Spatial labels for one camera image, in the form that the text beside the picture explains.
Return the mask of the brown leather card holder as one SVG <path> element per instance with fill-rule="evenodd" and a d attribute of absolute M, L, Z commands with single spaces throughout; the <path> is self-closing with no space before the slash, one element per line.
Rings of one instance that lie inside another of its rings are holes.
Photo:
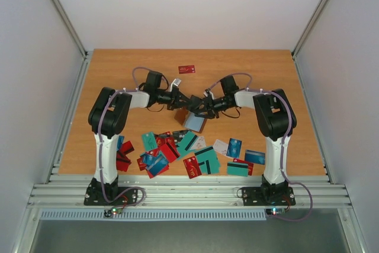
<path fill-rule="evenodd" d="M 176 111 L 174 119 L 185 129 L 193 132 L 202 133 L 207 119 L 197 117 L 194 113 L 186 108 L 180 108 Z"/>

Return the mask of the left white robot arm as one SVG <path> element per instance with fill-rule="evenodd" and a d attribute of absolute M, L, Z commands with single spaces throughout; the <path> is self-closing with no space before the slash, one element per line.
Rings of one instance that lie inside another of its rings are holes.
<path fill-rule="evenodd" d="M 175 110 L 191 103 L 179 90 L 179 78 L 168 83 L 167 89 L 160 87 L 163 79 L 166 78 L 162 73 L 150 70 L 146 81 L 133 90 L 104 87 L 99 93 L 88 116 L 96 141 L 96 170 L 86 189 L 86 205 L 114 204 L 122 194 L 131 190 L 119 189 L 116 166 L 118 138 L 131 109 L 148 108 L 158 103 Z"/>

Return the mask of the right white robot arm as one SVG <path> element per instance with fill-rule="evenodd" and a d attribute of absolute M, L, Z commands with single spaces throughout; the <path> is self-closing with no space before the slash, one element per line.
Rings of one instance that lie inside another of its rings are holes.
<path fill-rule="evenodd" d="M 266 140 L 266 162 L 260 186 L 260 198 L 267 204 L 277 202 L 289 189 L 287 149 L 297 126 L 296 115 L 283 89 L 242 89 L 232 75 L 220 80 L 224 95 L 215 98 L 211 89 L 202 98 L 192 96 L 190 110 L 198 117 L 213 119 L 233 107 L 255 110 L 258 127 Z"/>

